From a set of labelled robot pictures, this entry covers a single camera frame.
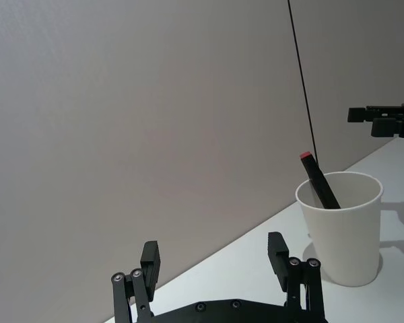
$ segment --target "screw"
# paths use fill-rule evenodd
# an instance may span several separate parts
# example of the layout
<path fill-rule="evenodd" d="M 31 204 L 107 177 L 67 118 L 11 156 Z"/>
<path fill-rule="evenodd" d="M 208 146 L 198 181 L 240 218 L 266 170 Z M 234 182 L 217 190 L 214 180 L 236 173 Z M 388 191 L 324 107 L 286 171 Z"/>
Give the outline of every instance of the screw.
<path fill-rule="evenodd" d="M 311 267 L 318 267 L 318 261 L 316 259 L 311 259 L 308 261 Z"/>
<path fill-rule="evenodd" d="M 207 309 L 207 306 L 205 305 L 205 303 L 196 304 L 196 311 L 204 312 L 206 309 Z"/>
<path fill-rule="evenodd" d="M 241 306 L 241 302 L 236 300 L 236 301 L 232 301 L 231 306 L 233 308 L 239 308 Z"/>
<path fill-rule="evenodd" d="M 142 275 L 142 271 L 140 271 L 139 269 L 134 271 L 133 274 L 132 274 L 132 276 L 134 276 L 134 277 L 139 277 L 141 275 Z"/>
<path fill-rule="evenodd" d="M 121 279 L 123 279 L 122 274 L 117 274 L 114 276 L 114 281 L 120 281 Z"/>
<path fill-rule="evenodd" d="M 296 258 L 290 258 L 289 262 L 290 262 L 290 264 L 292 266 L 298 266 L 299 265 L 299 260 L 296 259 Z"/>

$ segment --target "cup rim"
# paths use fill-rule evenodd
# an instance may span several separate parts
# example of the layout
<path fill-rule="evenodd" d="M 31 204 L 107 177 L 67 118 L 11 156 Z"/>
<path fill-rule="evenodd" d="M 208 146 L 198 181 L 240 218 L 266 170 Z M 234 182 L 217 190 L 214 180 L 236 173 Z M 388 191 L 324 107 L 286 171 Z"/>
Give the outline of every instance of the cup rim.
<path fill-rule="evenodd" d="M 373 176 L 371 176 L 371 175 L 369 175 L 369 174 L 359 173 L 359 172 L 348 172 L 348 171 L 344 171 L 344 172 L 329 172 L 329 173 L 325 173 L 324 175 L 326 176 L 326 175 L 332 175 L 332 174 L 356 174 L 356 175 L 361 175 L 361 176 L 369 177 L 369 178 L 373 179 L 374 181 L 376 181 L 376 182 L 378 183 L 378 185 L 379 185 L 379 187 L 380 187 L 380 192 L 377 194 L 376 197 L 374 197 L 373 199 L 369 200 L 368 202 L 365 202 L 364 204 L 356 205 L 356 206 L 354 206 L 354 207 L 346 207 L 346 208 L 344 208 L 344 209 L 322 209 L 322 208 L 313 207 L 313 206 L 311 206 L 311 205 L 308 205 L 308 204 L 302 202 L 302 201 L 298 198 L 298 192 L 299 192 L 299 190 L 300 190 L 305 184 L 307 184 L 308 182 L 310 182 L 310 180 L 308 179 L 308 180 L 306 180 L 305 182 L 301 183 L 301 184 L 297 187 L 297 189 L 295 190 L 295 199 L 296 199 L 296 201 L 297 201 L 299 204 L 301 204 L 301 205 L 303 205 L 303 206 L 305 206 L 305 207 L 308 207 L 309 209 L 315 210 L 315 211 L 319 211 L 319 212 L 322 211 L 322 212 L 325 212 L 325 213 L 338 213 L 338 212 L 354 211 L 354 210 L 356 210 L 356 209 L 361 209 L 362 207 L 365 207 L 365 206 L 367 206 L 367 205 L 373 203 L 374 201 L 376 201 L 377 199 L 379 199 L 379 198 L 383 195 L 383 192 L 384 192 L 383 184 L 381 183 L 380 180 L 378 180 L 377 178 L 375 178 L 375 177 L 373 177 Z"/>

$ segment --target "table surface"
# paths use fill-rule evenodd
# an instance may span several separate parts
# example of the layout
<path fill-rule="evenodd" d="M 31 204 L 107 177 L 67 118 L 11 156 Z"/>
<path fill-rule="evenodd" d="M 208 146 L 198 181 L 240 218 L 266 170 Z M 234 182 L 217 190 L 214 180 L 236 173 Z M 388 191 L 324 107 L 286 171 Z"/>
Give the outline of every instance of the table surface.
<path fill-rule="evenodd" d="M 323 275 L 326 318 L 335 323 L 404 322 L 404 139 L 387 143 L 348 170 L 373 175 L 384 185 L 382 262 L 377 278 L 363 287 L 342 287 Z M 233 298 L 283 304 L 285 294 L 267 257 L 270 231 L 283 234 L 290 256 L 315 256 L 304 217 L 294 203 L 159 288 L 151 310 L 158 315 L 197 301 Z"/>

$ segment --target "white wall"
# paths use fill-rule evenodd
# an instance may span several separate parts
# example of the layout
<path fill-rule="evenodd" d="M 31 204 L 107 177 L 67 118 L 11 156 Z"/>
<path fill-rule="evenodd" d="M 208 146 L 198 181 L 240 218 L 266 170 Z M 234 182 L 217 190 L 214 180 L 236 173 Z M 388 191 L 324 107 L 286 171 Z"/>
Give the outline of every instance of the white wall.
<path fill-rule="evenodd" d="M 292 0 L 316 148 L 342 170 L 386 143 L 348 108 L 404 103 L 404 0 Z"/>
<path fill-rule="evenodd" d="M 101 322 L 293 199 L 312 148 L 287 3 L 0 1 L 0 323 Z"/>

